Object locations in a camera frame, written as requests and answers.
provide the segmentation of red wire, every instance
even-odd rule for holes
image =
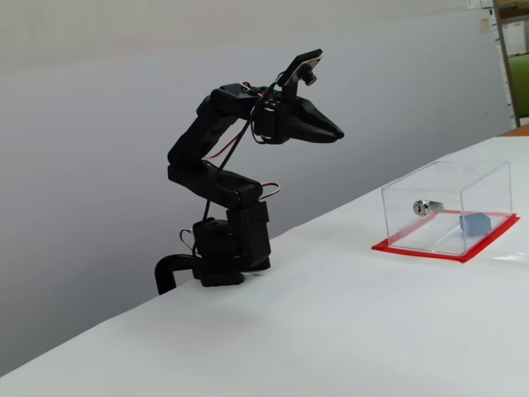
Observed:
[[[235,143],[239,135],[236,135],[235,138],[233,138],[226,146],[224,146],[221,151],[219,151],[215,155],[212,155],[211,157],[204,157],[204,159],[205,160],[215,160],[218,156],[220,156],[222,153],[227,151]]]

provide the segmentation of red base plate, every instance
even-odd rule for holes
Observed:
[[[442,254],[434,254],[433,252],[420,252],[420,251],[404,250],[402,248],[392,248],[389,246],[388,239],[380,242],[376,246],[372,246],[372,249],[376,251],[390,252],[392,254],[407,255],[407,256],[420,256],[423,258],[447,259],[449,261],[458,261],[461,263],[465,263],[466,261],[469,261],[472,258],[474,258],[476,255],[478,255],[482,250],[484,250],[487,246],[489,246],[497,238],[502,236],[507,230],[509,230],[512,227],[512,225],[514,225],[519,220],[520,218],[514,213],[500,227],[498,227],[496,230],[494,230],[492,233],[486,236],[481,242],[476,244],[470,251],[468,251],[463,256],[442,255]],[[424,223],[420,223],[418,227],[413,227],[412,230],[410,230],[409,232],[417,230],[423,224]]]

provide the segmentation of white wall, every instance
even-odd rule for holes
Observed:
[[[493,37],[464,1],[175,3],[2,0],[0,375],[155,296],[155,263],[204,205],[166,179],[166,153],[221,84],[325,52],[301,95],[346,138],[246,137],[228,167],[283,185],[272,236],[509,128]]]

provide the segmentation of black cable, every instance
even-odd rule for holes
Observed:
[[[252,122],[254,122],[255,115],[258,112],[261,111],[261,109],[263,108],[263,106],[265,104],[266,99],[272,93],[272,91],[274,91],[274,87],[278,83],[279,78],[283,75],[283,73],[284,72],[281,72],[280,74],[278,74],[278,77],[275,79],[275,81],[266,89],[266,91],[264,91],[263,96],[259,97],[259,99],[257,99],[257,104],[255,105],[255,110],[253,111],[253,113],[248,118],[248,121],[246,122],[245,126],[242,127],[241,132],[239,132],[239,134],[238,134],[238,139],[235,141],[235,143],[231,147],[230,151],[226,155],[224,161],[219,165],[219,167],[217,168],[217,171],[213,175],[211,183],[210,183],[210,189],[212,189],[213,185],[217,181],[218,175],[220,174],[220,172],[226,166],[226,163],[229,161],[231,155],[233,155],[233,152],[235,151],[235,149],[239,146],[239,143],[241,142],[242,137],[246,133],[246,130],[248,130],[248,127],[250,126],[250,124]],[[202,218],[202,224],[200,225],[200,236],[202,236],[202,234],[204,233],[204,229],[206,227],[206,219],[207,219],[207,215],[209,214],[209,208],[211,206],[211,203],[212,203],[211,199],[208,199],[207,202],[206,202],[206,208],[204,209],[204,216]],[[197,244],[195,242],[195,244],[193,245],[193,256],[196,256],[196,255],[197,255]]]

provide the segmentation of gray wall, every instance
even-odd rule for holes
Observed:
[[[482,12],[420,11],[358,28],[335,11],[303,38],[250,31],[248,44],[240,32],[231,41],[210,33],[214,45],[113,57],[85,49],[82,62],[82,51],[59,59],[51,49],[48,58],[31,52],[32,63],[23,46],[9,47],[0,68],[0,375],[155,296],[155,263],[185,252],[178,230],[204,205],[166,179],[165,156],[220,84],[268,84],[296,54],[325,51],[317,84],[300,94],[346,138],[261,147],[247,136],[228,167],[283,185],[269,200],[272,236],[507,131]]]

